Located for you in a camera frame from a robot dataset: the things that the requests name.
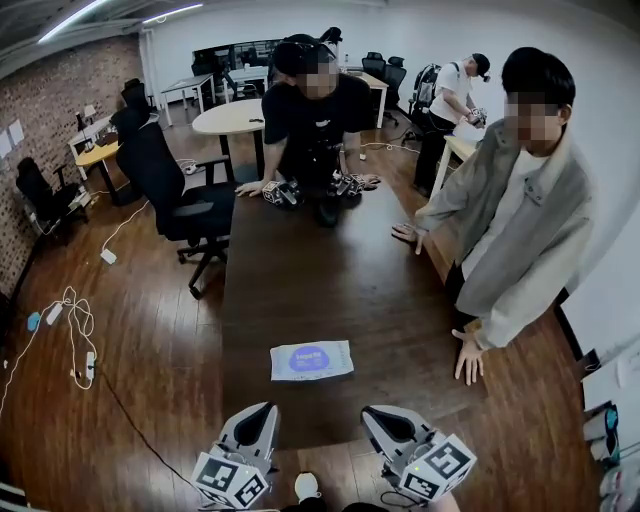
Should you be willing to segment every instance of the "dark wooden table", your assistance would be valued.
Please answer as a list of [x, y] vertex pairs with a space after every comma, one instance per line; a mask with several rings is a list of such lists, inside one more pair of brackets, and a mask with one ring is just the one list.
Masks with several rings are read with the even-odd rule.
[[[275, 402], [278, 446], [305, 448], [363, 437], [365, 405], [407, 407], [431, 421], [486, 398], [484, 382], [453, 378], [453, 307], [428, 257], [391, 237], [391, 225], [404, 221], [386, 183], [335, 229], [316, 225], [309, 208], [236, 201], [223, 309], [225, 419]], [[353, 373], [271, 381], [270, 348], [345, 339]]]

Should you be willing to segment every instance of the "backpack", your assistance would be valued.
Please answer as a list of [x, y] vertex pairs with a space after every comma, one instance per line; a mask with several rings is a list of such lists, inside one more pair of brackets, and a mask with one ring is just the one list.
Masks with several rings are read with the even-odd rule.
[[[451, 64], [455, 66], [458, 71], [458, 79], [460, 79], [460, 67], [458, 63], [452, 62]], [[431, 106], [433, 100], [436, 98], [436, 80], [438, 80], [441, 69], [442, 66], [438, 64], [429, 64], [418, 74], [413, 87], [413, 97], [411, 99], [409, 115], [411, 115], [411, 110], [425, 113], [426, 109]]]

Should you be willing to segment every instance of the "wooden floor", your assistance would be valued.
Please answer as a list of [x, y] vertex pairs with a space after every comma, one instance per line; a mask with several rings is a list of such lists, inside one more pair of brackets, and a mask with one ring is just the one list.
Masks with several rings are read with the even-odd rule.
[[[176, 126], [165, 131], [174, 156], [219, 155], [217, 139], [193, 134], [185, 112], [175, 110]], [[192, 120], [194, 112], [189, 115]], [[405, 128], [387, 126], [366, 140], [391, 139]], [[230, 139], [234, 163], [250, 163], [251, 135]], [[368, 168], [391, 184], [407, 212], [424, 203], [409, 187], [416, 157], [404, 150], [367, 148]], [[116, 184], [124, 181], [117, 174]], [[104, 189], [97, 172], [90, 183], [94, 190]], [[104, 263], [102, 243], [142, 204], [116, 208], [101, 195], [90, 224], [77, 226], [68, 247], [47, 244], [19, 296], [20, 312], [4, 358], [13, 364], [15, 351], [26, 346], [26, 317], [73, 286], [95, 315], [92, 340], [100, 371], [149, 442], [188, 478], [198, 453], [209, 449], [221, 428], [224, 268], [209, 267], [205, 297], [195, 301], [187, 288], [194, 265], [178, 263], [178, 246], [158, 236], [150, 207], [109, 244], [117, 262]], [[452, 259], [451, 237], [445, 228], [429, 248], [441, 277]], [[389, 243], [397, 242], [389, 237]], [[83, 366], [86, 348], [76, 343]], [[478, 456], [455, 491], [462, 510], [596, 510], [601, 475], [581, 440], [580, 365], [553, 313], [508, 348], [488, 353], [485, 361], [487, 401], [437, 422]], [[200, 503], [195, 491], [136, 436], [105, 379], [98, 375], [93, 388], [82, 391], [70, 369], [69, 329], [60, 317], [53, 327], [43, 325], [14, 376], [0, 421], [0, 480], [24, 488], [32, 506], [53, 511], [195, 510]], [[293, 503], [300, 470], [319, 477], [331, 510], [356, 500], [376, 503], [387, 488], [378, 476], [380, 461], [364, 440], [279, 452], [275, 460], [280, 473], [264, 500], [268, 507]]]

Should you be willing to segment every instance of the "brick wall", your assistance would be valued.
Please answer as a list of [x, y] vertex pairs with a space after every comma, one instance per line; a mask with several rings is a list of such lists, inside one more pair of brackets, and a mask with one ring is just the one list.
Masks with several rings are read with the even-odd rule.
[[63, 164], [65, 179], [80, 181], [67, 144], [75, 113], [92, 104], [96, 119], [112, 114], [124, 82], [135, 77], [142, 78], [137, 35], [65, 50], [0, 80], [0, 131], [20, 119], [25, 135], [0, 170], [0, 292], [11, 295], [36, 240], [15, 186], [18, 163], [31, 156], [54, 188], [52, 171]]

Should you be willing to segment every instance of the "wet wipes package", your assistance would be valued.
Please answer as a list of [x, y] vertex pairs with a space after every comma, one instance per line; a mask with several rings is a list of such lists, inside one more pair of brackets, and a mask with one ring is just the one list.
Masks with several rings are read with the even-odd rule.
[[271, 380], [318, 380], [353, 371], [349, 342], [315, 341], [271, 349]]

